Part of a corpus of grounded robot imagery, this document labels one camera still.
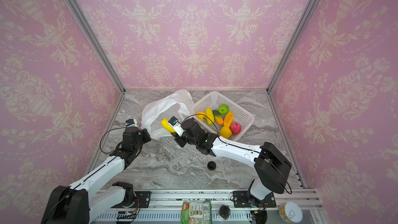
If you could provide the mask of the white plastic bag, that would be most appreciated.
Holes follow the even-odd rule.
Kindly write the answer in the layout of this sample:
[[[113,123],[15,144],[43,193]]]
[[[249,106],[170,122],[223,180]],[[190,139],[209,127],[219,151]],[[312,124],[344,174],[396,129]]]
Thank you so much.
[[[185,89],[178,90],[163,99],[146,105],[142,111],[141,126],[147,129],[153,140],[172,136],[162,127],[161,121],[163,119],[169,120],[172,117],[184,120],[190,115],[189,108],[193,105],[190,92]]]

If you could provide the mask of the yellow starfruit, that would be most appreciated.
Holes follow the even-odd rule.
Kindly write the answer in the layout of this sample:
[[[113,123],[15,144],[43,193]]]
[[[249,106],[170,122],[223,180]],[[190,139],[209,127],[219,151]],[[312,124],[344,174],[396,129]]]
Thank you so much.
[[[211,108],[207,108],[205,111],[206,121],[208,125],[214,125],[215,117]]]

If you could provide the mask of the yellow banana fruit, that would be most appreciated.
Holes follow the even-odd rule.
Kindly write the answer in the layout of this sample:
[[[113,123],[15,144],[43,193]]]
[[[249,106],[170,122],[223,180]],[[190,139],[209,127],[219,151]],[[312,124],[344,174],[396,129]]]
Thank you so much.
[[[161,125],[169,133],[175,133],[176,132],[167,119],[162,119],[161,120]]]

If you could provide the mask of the green orange mango fruit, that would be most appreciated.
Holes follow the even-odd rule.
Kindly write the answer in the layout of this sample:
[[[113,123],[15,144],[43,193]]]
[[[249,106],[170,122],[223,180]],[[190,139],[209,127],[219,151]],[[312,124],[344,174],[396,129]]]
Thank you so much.
[[[224,120],[222,115],[219,113],[218,110],[213,110],[212,111],[213,115],[214,115],[214,119],[217,125],[222,126],[224,124]]]

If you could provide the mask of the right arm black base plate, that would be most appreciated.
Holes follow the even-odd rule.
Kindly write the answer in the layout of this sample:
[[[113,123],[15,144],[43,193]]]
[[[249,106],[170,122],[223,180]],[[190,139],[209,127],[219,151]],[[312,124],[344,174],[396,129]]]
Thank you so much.
[[[233,191],[231,200],[235,208],[257,207],[274,208],[277,206],[273,193],[268,194],[263,200],[250,195],[248,191]]]

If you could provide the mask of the white perforated plastic basket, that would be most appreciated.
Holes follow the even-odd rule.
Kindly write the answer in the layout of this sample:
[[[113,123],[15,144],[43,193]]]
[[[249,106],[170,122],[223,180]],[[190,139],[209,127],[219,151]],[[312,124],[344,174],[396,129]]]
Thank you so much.
[[[217,91],[205,95],[189,111],[208,132],[219,134],[224,126],[230,128],[232,141],[238,141],[255,121],[253,114]]]

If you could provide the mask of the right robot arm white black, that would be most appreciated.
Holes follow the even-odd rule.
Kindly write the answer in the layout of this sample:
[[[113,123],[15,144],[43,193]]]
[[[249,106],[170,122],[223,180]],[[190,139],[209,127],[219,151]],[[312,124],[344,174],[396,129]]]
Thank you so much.
[[[169,129],[180,147],[194,145],[204,155],[229,158],[254,168],[257,177],[246,193],[252,206],[266,204],[266,198],[272,194],[292,193],[288,184],[292,164],[272,143],[259,146],[234,142],[219,134],[205,132],[192,118],[179,122],[172,117],[163,120],[162,125]]]

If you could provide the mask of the yellow lemon fruit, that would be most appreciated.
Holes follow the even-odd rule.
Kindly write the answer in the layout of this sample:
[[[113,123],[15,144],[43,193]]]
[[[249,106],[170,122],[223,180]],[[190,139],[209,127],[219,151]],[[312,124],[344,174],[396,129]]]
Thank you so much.
[[[220,130],[220,136],[229,139],[232,136],[232,131],[229,127],[223,126]]]

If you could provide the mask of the pink red fruit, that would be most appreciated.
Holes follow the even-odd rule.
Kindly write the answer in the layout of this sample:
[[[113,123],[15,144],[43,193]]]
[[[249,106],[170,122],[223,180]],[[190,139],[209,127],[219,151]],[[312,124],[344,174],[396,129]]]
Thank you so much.
[[[241,125],[238,122],[233,122],[230,125],[230,130],[231,130],[232,134],[238,135],[241,132]]]

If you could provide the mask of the yellow red mango fruit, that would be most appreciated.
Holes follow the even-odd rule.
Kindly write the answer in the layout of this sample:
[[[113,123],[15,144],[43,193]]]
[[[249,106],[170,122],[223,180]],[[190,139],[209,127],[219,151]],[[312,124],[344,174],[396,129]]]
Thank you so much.
[[[223,122],[223,126],[230,128],[232,122],[234,120],[234,115],[231,112],[228,112],[225,117],[224,117],[224,122]]]

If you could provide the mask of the green apple fruit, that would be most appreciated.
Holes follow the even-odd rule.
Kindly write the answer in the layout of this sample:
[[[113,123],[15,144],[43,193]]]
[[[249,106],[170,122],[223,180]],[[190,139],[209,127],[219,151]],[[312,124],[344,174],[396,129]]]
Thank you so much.
[[[221,105],[219,106],[219,108],[218,108],[218,111],[219,111],[219,113],[220,113],[221,115],[226,115],[226,114],[230,111],[230,108],[229,108],[229,106],[226,105],[226,104],[221,104]]]

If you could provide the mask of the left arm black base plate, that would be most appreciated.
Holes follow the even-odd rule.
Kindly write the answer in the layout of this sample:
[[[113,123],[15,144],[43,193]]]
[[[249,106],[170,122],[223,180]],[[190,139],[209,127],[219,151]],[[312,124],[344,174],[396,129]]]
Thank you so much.
[[[148,208],[150,203],[150,191],[135,191],[127,193],[121,206],[124,208]]]

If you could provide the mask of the yellow bell pepper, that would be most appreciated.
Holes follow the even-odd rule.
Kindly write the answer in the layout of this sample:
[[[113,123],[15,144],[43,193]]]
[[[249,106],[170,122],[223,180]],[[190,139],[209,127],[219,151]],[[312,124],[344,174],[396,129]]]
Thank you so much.
[[[202,122],[206,120],[206,115],[204,112],[197,112],[195,116]]]

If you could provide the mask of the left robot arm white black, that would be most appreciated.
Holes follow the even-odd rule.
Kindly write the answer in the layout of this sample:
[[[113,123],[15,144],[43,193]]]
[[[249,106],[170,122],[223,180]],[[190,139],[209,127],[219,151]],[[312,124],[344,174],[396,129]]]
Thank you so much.
[[[103,193],[99,190],[124,171],[149,141],[151,137],[146,129],[133,125],[125,128],[122,142],[101,165],[69,186],[58,186],[52,191],[41,223],[90,224],[113,206],[139,204],[130,183],[118,181]]]

